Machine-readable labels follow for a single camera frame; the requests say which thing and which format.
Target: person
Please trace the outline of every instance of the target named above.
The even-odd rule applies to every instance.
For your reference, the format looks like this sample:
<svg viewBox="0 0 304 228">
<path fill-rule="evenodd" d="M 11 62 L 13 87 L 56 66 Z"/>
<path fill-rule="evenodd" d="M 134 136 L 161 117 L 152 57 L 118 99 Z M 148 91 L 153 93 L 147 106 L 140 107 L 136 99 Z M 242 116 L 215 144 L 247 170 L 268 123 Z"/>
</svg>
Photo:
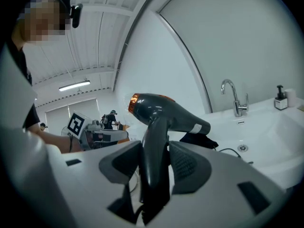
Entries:
<svg viewBox="0 0 304 228">
<path fill-rule="evenodd" d="M 22 51 L 23 46 L 28 42 L 46 40 L 48 36 L 64 31 L 70 24 L 70 10 L 70 0 L 39 0 L 35 7 L 25 10 L 24 16 L 17 21 L 11 36 L 6 39 L 15 63 L 30 84 L 32 77 Z M 57 146 L 62 153 L 81 151 L 77 138 L 44 132 L 39 127 L 39 122 L 33 104 L 23 124 L 26 130 L 38 135 L 45 143 Z"/>
<path fill-rule="evenodd" d="M 44 131 L 48 126 L 46 126 L 45 123 L 40 123 L 40 129 L 41 131 Z"/>
<path fill-rule="evenodd" d="M 112 129 L 113 130 L 112 122 L 114 122 L 116 126 L 119 125 L 119 122 L 116 121 L 115 115 L 117 115 L 116 111 L 112 110 L 110 112 L 110 114 L 108 116 L 106 116 L 107 123 L 104 124 L 104 129 Z"/>
</svg>

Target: black shirt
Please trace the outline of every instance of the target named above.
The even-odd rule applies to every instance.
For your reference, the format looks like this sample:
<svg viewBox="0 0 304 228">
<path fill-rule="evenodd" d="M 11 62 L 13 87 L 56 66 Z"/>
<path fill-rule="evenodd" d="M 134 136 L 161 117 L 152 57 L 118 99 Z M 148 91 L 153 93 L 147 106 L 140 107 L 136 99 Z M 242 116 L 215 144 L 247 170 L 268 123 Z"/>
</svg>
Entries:
<svg viewBox="0 0 304 228">
<path fill-rule="evenodd" d="M 116 122 L 116 118 L 113 114 L 108 115 L 108 123 L 104 124 L 104 129 L 113 129 L 112 122 Z"/>
<path fill-rule="evenodd" d="M 14 42 L 11 40 L 11 38 L 7 39 L 6 41 L 9 51 L 17 64 L 18 68 L 21 70 L 24 77 L 28 80 L 28 82 L 32 85 L 32 76 L 27 68 L 27 63 L 25 60 L 25 55 L 23 50 L 21 49 L 18 51 L 17 47 L 15 46 Z M 32 108 L 30 109 L 27 118 L 25 119 L 25 122 L 23 124 L 24 128 L 28 128 L 36 123 L 39 123 L 39 117 L 36 112 L 36 108 L 33 104 Z"/>
</svg>

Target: ceiling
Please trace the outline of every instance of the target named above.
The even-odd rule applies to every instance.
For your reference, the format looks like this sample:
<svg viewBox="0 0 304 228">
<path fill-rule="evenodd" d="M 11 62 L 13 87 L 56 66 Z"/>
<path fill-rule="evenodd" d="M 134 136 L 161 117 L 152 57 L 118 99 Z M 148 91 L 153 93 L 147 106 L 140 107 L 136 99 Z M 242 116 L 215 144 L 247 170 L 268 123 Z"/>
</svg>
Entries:
<svg viewBox="0 0 304 228">
<path fill-rule="evenodd" d="M 57 41 L 23 48 L 38 94 L 36 107 L 85 92 L 113 88 L 126 35 L 143 0 L 71 0 L 83 4 L 80 25 Z M 83 80 L 91 84 L 60 92 L 61 86 Z"/>
</svg>

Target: drain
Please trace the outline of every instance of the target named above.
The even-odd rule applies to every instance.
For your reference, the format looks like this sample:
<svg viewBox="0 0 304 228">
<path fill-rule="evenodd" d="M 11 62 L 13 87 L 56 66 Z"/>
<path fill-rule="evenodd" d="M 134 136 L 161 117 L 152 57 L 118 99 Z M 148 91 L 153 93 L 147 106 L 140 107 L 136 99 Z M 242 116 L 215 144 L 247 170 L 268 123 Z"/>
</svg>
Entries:
<svg viewBox="0 0 304 228">
<path fill-rule="evenodd" d="M 240 152 L 246 152 L 248 150 L 248 146 L 241 144 L 240 146 L 237 147 L 237 150 Z"/>
</svg>

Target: white sink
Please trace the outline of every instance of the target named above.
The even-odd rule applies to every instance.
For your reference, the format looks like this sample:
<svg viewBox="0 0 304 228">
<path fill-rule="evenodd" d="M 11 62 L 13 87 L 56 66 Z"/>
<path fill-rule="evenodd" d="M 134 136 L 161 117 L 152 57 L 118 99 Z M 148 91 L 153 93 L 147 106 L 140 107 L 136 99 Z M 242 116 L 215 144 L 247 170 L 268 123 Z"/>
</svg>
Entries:
<svg viewBox="0 0 304 228">
<path fill-rule="evenodd" d="M 273 99 L 252 104 L 244 116 L 232 110 L 200 116 L 211 124 L 208 137 L 217 150 L 231 148 L 244 161 L 268 176 L 283 189 L 298 184 L 304 173 L 304 112 L 296 107 L 279 111 Z M 238 146 L 248 147 L 240 152 Z M 223 153 L 236 154 L 231 150 Z"/>
</svg>

